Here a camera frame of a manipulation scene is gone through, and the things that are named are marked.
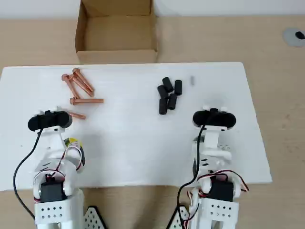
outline cardboard box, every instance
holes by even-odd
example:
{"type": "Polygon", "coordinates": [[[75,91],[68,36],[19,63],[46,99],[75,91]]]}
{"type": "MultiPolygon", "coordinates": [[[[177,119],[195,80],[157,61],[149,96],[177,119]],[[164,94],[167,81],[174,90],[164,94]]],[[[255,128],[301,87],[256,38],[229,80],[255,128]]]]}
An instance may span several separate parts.
{"type": "Polygon", "coordinates": [[[78,58],[82,64],[156,62],[155,25],[152,0],[82,0],[78,58]]]}

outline white wall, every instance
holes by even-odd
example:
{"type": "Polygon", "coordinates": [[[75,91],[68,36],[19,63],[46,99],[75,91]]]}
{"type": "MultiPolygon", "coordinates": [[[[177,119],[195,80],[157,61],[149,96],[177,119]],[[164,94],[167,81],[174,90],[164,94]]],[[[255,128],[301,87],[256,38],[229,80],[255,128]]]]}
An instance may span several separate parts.
{"type": "MultiPolygon", "coordinates": [[[[0,0],[0,18],[76,18],[80,0],[0,0]]],[[[305,14],[305,0],[155,0],[159,16],[305,14]]]]}

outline bolt head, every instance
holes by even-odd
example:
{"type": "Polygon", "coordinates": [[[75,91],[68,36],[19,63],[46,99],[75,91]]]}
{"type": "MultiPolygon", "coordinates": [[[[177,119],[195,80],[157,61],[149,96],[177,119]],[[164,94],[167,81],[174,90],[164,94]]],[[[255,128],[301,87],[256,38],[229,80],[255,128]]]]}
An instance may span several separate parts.
{"type": "Polygon", "coordinates": [[[71,75],[69,75],[69,80],[72,80],[73,78],[75,77],[75,75],[73,75],[73,74],[71,74],[71,75]]]}
{"type": "Polygon", "coordinates": [[[62,76],[61,76],[61,80],[62,80],[62,81],[67,81],[67,80],[69,80],[69,75],[68,75],[68,74],[62,75],[62,76]]]}
{"type": "Polygon", "coordinates": [[[71,104],[71,105],[74,105],[74,103],[75,103],[75,97],[70,98],[70,104],[71,104]]]}
{"type": "Polygon", "coordinates": [[[80,71],[79,68],[73,68],[73,70],[72,70],[73,74],[74,74],[75,72],[79,72],[79,71],[80,71]]]}

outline copper bolt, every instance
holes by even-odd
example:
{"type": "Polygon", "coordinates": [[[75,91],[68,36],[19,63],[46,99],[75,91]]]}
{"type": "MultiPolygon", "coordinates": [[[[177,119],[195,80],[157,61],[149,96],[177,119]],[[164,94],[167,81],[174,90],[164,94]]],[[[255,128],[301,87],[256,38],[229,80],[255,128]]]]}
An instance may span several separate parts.
{"type": "Polygon", "coordinates": [[[71,82],[69,81],[69,75],[68,74],[64,74],[61,76],[61,80],[65,81],[66,84],[68,85],[68,87],[70,88],[70,90],[72,91],[73,95],[75,98],[80,99],[80,95],[77,93],[77,91],[75,90],[75,88],[73,87],[73,85],[71,84],[71,82]]]}
{"type": "Polygon", "coordinates": [[[70,98],[70,104],[77,105],[77,104],[102,104],[104,103],[103,99],[76,99],[70,98]]]}
{"type": "Polygon", "coordinates": [[[82,115],[82,114],[78,114],[78,113],[74,113],[74,112],[70,112],[70,111],[66,111],[69,115],[71,115],[72,117],[75,118],[79,118],[79,119],[86,119],[86,116],[82,115]]]}
{"type": "Polygon", "coordinates": [[[74,81],[81,89],[83,89],[90,97],[94,97],[94,93],[89,90],[89,88],[79,80],[76,75],[70,75],[69,80],[74,81]]]}
{"type": "Polygon", "coordinates": [[[81,70],[79,68],[74,68],[72,72],[74,75],[77,75],[84,82],[84,84],[89,88],[90,91],[92,92],[94,91],[94,88],[91,86],[88,80],[82,75],[81,70]]]}

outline wooden table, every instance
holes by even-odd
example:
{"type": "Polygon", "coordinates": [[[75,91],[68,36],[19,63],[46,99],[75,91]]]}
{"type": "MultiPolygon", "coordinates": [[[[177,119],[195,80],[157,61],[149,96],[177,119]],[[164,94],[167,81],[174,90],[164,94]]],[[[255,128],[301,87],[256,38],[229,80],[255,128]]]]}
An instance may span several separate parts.
{"type": "MultiPolygon", "coordinates": [[[[0,21],[0,66],[78,64],[75,26],[76,21],[0,21]]],[[[286,27],[305,30],[305,16],[158,19],[159,62],[244,63],[274,181],[251,185],[239,199],[239,229],[305,225],[305,48],[284,43],[286,27]]],[[[20,193],[32,207],[31,191],[20,193]]],[[[110,229],[163,229],[175,208],[177,188],[84,193],[86,206],[97,205],[110,229]]],[[[3,228],[34,228],[12,191],[0,193],[0,208],[3,228]]]]}

